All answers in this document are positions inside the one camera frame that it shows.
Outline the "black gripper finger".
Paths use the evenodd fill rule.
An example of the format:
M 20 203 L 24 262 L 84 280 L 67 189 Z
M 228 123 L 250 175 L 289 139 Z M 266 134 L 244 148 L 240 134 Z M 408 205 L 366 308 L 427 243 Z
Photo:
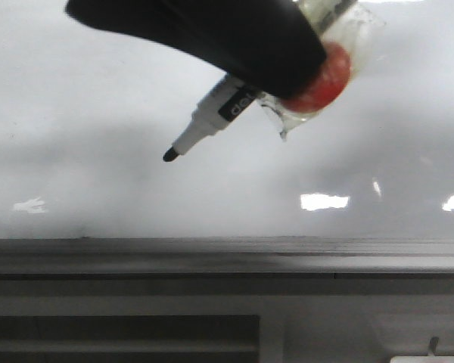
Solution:
M 327 58 L 293 1 L 75 0 L 65 12 L 184 51 L 279 98 L 298 93 Z

